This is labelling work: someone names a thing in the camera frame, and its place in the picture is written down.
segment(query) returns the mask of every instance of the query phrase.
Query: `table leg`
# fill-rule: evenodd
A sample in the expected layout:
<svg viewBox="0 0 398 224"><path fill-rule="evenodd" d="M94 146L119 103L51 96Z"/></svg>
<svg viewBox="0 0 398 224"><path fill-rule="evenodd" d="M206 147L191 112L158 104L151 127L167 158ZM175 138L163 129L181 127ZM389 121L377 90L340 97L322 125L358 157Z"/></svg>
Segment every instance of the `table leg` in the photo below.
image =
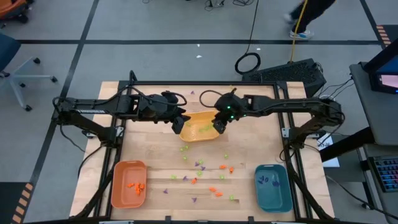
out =
<svg viewBox="0 0 398 224"><path fill-rule="evenodd" d="M333 143L320 151L322 162L336 158L346 152L355 150L364 144L374 143L373 133L370 127L364 128L349 137Z"/></svg>

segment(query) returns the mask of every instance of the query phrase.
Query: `purple object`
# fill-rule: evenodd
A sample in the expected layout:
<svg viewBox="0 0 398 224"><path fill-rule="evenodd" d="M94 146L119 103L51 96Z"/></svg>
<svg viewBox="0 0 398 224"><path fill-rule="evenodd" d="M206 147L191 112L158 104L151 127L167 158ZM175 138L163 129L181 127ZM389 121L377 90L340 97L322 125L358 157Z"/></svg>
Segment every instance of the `purple object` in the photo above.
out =
<svg viewBox="0 0 398 224"><path fill-rule="evenodd" d="M274 187L279 187L279 182L278 181L272 181L272 184Z"/></svg>

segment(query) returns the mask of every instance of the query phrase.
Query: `orange tray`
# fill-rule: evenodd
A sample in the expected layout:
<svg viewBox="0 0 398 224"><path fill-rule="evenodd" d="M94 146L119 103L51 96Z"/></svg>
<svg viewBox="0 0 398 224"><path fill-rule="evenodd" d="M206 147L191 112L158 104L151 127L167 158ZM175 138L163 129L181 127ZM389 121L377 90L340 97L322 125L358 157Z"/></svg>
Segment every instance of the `orange tray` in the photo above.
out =
<svg viewBox="0 0 398 224"><path fill-rule="evenodd" d="M136 194L134 187L127 187L130 183L145 184L140 195ZM146 197L147 167L141 161L122 161L114 167L112 206L115 208L140 207Z"/></svg>
<svg viewBox="0 0 398 224"><path fill-rule="evenodd" d="M206 141L217 138L220 134L213 128L211 120L217 111L204 111L197 113L185 113L191 119L186 121L181 130L180 138L185 142Z"/></svg>

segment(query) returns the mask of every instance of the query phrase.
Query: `teal bowl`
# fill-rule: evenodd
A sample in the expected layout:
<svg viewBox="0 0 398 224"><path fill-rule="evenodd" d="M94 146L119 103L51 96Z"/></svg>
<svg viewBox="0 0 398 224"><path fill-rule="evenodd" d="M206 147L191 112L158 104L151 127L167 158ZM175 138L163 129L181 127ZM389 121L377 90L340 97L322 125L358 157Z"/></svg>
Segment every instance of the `teal bowl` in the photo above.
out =
<svg viewBox="0 0 398 224"><path fill-rule="evenodd" d="M278 164L259 165L254 173L257 203L265 212L289 212L293 207L286 169Z"/></svg>

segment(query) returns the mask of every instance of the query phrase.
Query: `wooden table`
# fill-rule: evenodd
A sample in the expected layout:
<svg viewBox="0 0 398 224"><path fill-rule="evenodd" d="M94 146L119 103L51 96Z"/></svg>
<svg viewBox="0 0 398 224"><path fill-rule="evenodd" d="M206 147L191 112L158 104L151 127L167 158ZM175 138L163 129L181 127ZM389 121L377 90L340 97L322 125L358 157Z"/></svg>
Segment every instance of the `wooden table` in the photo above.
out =
<svg viewBox="0 0 398 224"><path fill-rule="evenodd" d="M302 83L288 83L290 98L304 98ZM117 92L118 82L103 82L99 99L107 99ZM145 94L161 93L165 90L183 94L188 105L184 108L189 112L206 111L209 108L199 103L199 94L205 90L216 90L221 93L231 91L231 86L203 86L203 85L139 85L136 86ZM274 97L271 86L236 86L236 94L267 95ZM218 95L208 93L204 103L211 105L218 99ZM296 126L300 126L310 119L307 113L294 114ZM95 115L94 121L110 126L109 115ZM86 147L87 156L99 146L100 142L89 139ZM306 144L316 147L315 140L307 140ZM190 149L184 154L180 152L182 146ZM214 221L245 221L253 216L255 221L293 221L293 210L288 213L266 213L257 206L254 169L260 164L281 164L279 152L282 150L282 138L277 114L261 118L244 118L227 125L224 134L213 141L187 144L174 134L171 124L154 124L146 122L128 121L124 135L121 161L140 160L147 166L147 195L146 201L139 208L113 208L113 220L164 220L170 215L172 220L214 220ZM77 183L75 198L70 215L76 215L98 188L100 173L103 165L105 150L99 151L83 166ZM328 186L319 153L306 147L301 150L303 169L309 191L317 202L331 216L334 216ZM206 170L193 185L182 178L196 177L195 161L203 159ZM234 167L234 173L219 170L219 166L227 164ZM216 187L224 193L223 197L215 197L208 188ZM228 196L234 195L234 201ZM302 194L297 188L300 213L305 217ZM104 214L108 191L103 195L101 214Z"/></svg>

